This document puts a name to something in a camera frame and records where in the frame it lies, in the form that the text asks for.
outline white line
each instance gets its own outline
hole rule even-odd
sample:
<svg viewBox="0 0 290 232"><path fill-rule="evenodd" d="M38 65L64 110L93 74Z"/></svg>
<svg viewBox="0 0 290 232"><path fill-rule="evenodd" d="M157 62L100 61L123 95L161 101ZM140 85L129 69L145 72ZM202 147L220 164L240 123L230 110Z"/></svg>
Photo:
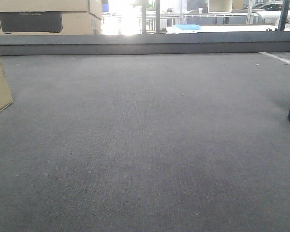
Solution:
<svg viewBox="0 0 290 232"><path fill-rule="evenodd" d="M290 64L290 60L288 60L288 59L285 59L285 58L281 58L281 57L275 56L275 55L273 55L273 54L271 54L271 53L268 53L268 52L260 52L260 53L263 54L263 55L266 55L266 56L268 56L268 57L272 57L272 58L274 58L274 59L278 59L278 60L280 60L280 61L282 61L282 62L284 62L284 63L286 63L286 64Z"/></svg>

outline blue object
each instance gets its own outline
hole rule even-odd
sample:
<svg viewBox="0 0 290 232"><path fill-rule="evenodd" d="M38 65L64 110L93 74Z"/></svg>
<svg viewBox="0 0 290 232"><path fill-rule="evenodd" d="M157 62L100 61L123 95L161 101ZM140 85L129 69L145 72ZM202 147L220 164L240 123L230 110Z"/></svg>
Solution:
<svg viewBox="0 0 290 232"><path fill-rule="evenodd" d="M197 24L174 24L173 26L181 30L200 30L201 26Z"/></svg>
<svg viewBox="0 0 290 232"><path fill-rule="evenodd" d="M109 5L108 4L102 4L102 11L103 12L109 12L110 11Z"/></svg>

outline gray platform edge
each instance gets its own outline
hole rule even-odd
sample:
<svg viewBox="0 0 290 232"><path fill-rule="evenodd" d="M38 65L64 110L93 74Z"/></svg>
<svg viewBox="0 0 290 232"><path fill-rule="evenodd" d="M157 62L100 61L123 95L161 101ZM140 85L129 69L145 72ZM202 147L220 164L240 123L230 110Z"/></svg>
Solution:
<svg viewBox="0 0 290 232"><path fill-rule="evenodd" d="M290 31L0 36L1 56L239 52L290 52Z"/></svg>

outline car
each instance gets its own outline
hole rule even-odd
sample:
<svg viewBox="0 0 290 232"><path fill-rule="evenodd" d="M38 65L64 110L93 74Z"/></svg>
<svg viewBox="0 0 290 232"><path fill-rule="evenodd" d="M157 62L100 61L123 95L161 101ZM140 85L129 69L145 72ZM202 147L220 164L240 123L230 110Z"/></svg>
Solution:
<svg viewBox="0 0 290 232"><path fill-rule="evenodd" d="M270 3L257 3L253 5L253 9L260 9L265 11L281 11L282 8L282 1L274 1Z"/></svg>

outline black label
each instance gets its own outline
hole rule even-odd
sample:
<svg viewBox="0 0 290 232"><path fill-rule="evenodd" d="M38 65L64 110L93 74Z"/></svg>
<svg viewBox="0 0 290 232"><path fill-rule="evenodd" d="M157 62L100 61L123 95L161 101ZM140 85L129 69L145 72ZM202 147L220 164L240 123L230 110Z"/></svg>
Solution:
<svg viewBox="0 0 290 232"><path fill-rule="evenodd" d="M0 24L4 33L13 32L61 32L61 12L0 12Z"/></svg>

